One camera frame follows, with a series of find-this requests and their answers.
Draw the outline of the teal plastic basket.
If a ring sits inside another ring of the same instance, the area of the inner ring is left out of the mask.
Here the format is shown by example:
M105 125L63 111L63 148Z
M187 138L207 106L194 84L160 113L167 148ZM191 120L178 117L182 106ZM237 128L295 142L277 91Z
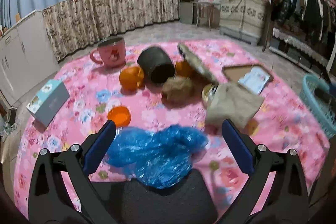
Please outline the teal plastic basket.
M315 116L325 135L329 139L335 136L335 96L331 94L330 85L315 75L307 74L303 77L299 97Z

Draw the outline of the clothes rack with clothes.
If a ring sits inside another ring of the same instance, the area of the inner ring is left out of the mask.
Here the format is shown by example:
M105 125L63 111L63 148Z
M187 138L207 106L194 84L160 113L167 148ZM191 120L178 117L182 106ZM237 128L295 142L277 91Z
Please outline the clothes rack with clothes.
M273 37L330 59L335 47L335 0L267 0Z

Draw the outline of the small folding table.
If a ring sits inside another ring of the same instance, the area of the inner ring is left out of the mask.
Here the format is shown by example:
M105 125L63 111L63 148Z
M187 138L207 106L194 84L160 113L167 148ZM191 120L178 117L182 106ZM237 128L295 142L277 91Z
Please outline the small folding table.
M198 27L200 22L205 20L211 30L214 9L219 9L221 3L217 1L198 0L193 2L193 6L196 8L197 13L196 26Z

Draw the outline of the beige paper napkin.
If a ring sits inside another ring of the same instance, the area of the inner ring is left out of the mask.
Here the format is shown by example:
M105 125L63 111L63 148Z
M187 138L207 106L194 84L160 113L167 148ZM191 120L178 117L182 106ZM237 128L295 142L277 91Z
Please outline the beige paper napkin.
M218 85L213 100L206 108L205 123L220 127L224 120L230 119L236 127L243 129L263 102L264 97L250 92L237 83Z

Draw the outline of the black cylindrical cup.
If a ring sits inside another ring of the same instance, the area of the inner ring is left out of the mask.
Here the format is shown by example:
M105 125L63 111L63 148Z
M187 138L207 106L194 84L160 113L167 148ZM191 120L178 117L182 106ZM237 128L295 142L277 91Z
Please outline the black cylindrical cup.
M175 75L173 62L161 47L146 48L140 53L137 63L145 76L154 84L163 84Z

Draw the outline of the orange bottle cap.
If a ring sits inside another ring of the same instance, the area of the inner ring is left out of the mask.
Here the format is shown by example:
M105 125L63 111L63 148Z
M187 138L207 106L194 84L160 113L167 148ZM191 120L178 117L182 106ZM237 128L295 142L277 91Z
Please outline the orange bottle cap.
M117 106L108 112L107 118L108 120L113 121L117 128L120 128L130 124L131 114L127 107Z

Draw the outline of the white cabinet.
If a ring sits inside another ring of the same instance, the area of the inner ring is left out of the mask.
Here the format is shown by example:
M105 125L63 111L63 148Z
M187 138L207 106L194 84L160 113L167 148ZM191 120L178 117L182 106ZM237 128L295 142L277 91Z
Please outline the white cabinet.
M1 37L1 92L10 106L58 70L41 11L29 13Z

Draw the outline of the blue plastic bag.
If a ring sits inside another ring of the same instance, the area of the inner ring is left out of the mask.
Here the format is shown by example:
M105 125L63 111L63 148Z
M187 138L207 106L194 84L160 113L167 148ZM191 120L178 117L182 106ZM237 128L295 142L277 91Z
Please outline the blue plastic bag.
M106 153L106 163L145 186L169 188L193 168L192 156L203 153L209 140L194 127L178 124L151 132L124 127Z

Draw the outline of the low tv cabinet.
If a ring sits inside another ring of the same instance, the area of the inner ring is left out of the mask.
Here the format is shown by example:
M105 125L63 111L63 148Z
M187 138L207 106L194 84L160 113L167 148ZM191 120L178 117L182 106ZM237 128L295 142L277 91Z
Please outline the low tv cabinet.
M322 73L323 69L330 73L335 60L335 46L330 58L326 59L298 38L282 32L278 28L273 29L268 48L271 52L287 59L304 71L316 75L318 72Z

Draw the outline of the covered storage cabinet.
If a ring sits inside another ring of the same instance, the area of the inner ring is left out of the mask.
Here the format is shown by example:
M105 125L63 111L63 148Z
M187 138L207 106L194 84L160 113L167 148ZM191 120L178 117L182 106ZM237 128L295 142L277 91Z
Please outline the covered storage cabinet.
M219 30L257 46L264 34L266 4L264 0L220 0Z

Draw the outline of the black rectangular pouch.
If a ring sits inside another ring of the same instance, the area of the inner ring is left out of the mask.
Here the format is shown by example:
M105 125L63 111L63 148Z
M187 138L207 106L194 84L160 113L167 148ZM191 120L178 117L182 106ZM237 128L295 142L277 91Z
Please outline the black rectangular pouch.
M192 169L179 183L164 189L137 179L93 182L116 223L215 223L217 209L201 173Z

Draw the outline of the brown phone case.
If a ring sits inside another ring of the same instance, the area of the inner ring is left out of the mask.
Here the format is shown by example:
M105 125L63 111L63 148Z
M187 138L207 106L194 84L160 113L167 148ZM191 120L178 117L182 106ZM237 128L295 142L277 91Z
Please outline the brown phone case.
M262 64L244 64L244 65L223 66L222 73L228 81L237 83L238 80L244 77L247 73L250 73L253 67L260 68L262 71L264 71L266 74L270 76L269 80L266 82L267 84L273 81L274 77L271 71Z

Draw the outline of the printed snack wrapper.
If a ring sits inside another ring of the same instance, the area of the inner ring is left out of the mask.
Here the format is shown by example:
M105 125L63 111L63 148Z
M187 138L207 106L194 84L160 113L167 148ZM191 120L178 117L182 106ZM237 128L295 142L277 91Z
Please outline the printed snack wrapper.
M199 56L193 53L187 45L184 43L178 43L179 54L184 60L196 71L200 76L206 79L208 82L218 85L218 79L211 73L211 71L204 65Z

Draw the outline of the light blue booklet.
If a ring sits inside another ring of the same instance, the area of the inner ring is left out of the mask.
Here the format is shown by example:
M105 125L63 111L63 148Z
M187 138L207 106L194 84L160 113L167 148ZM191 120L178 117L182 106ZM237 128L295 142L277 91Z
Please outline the light blue booklet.
M238 83L259 95L270 80L270 74L261 67L252 67L251 70L238 80Z

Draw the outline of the round metal tin lid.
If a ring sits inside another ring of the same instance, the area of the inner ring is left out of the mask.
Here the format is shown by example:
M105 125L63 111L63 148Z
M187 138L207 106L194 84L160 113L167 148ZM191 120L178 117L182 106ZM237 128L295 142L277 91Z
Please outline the round metal tin lid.
M213 100L213 97L217 91L218 86L213 84L206 85L202 90L202 103L205 108Z

